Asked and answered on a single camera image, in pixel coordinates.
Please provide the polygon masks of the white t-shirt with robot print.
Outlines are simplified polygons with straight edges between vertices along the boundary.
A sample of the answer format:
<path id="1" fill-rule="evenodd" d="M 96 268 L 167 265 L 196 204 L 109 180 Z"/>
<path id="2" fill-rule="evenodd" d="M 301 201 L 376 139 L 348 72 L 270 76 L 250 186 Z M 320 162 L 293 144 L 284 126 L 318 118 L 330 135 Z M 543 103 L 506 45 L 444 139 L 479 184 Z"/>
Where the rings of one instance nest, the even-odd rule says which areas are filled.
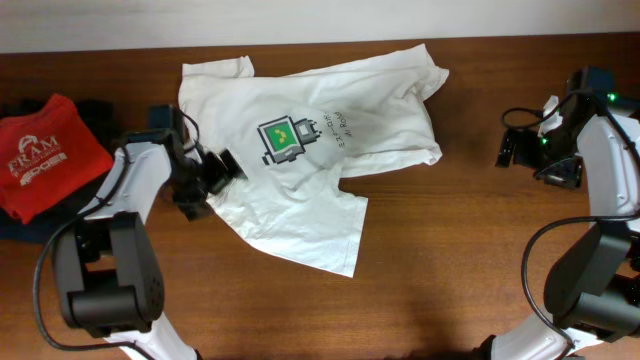
<path id="1" fill-rule="evenodd" d="M 448 75 L 424 45 L 282 77 L 246 56 L 184 65 L 180 108 L 241 171 L 209 205 L 259 251 L 352 276 L 368 201 L 339 183 L 438 162 L 425 101 Z"/>

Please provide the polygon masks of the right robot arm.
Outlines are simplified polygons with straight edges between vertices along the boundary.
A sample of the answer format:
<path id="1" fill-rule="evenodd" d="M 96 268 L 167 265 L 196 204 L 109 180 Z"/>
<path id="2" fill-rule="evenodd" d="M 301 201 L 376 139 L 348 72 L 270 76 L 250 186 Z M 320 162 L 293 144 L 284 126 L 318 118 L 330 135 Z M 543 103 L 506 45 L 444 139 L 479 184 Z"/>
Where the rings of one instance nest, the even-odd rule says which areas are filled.
<path id="1" fill-rule="evenodd" d="M 520 165 L 565 189 L 588 186 L 590 213 L 551 222 L 527 242 L 521 285 L 533 313 L 518 327 L 489 336 L 481 359 L 575 359 L 586 347 L 639 335 L 639 102 L 614 89 L 614 76 L 586 66 L 566 82 L 564 98 L 532 110 L 532 123 L 502 124 L 496 165 Z M 562 226 L 587 231 L 551 267 L 542 305 L 532 295 L 528 267 L 537 241 Z"/>

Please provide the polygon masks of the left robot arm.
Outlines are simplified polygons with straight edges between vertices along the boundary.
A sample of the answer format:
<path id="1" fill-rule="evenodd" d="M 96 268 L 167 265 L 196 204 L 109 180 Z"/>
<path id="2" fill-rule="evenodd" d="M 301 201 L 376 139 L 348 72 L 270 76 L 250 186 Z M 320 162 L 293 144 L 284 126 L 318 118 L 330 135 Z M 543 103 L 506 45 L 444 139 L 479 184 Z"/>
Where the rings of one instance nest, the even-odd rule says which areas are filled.
<path id="1" fill-rule="evenodd" d="M 34 271 L 36 323 L 54 348 L 118 348 L 131 359 L 198 359 L 164 313 L 165 286 L 145 223 L 163 187 L 185 217 L 213 214 L 207 199 L 242 171 L 224 150 L 200 144 L 198 124 L 172 105 L 151 108 L 149 127 L 123 135 L 114 164 L 94 198 L 44 245 Z M 40 305 L 44 260 L 52 260 L 62 317 L 95 343 L 66 345 L 46 329 Z"/>

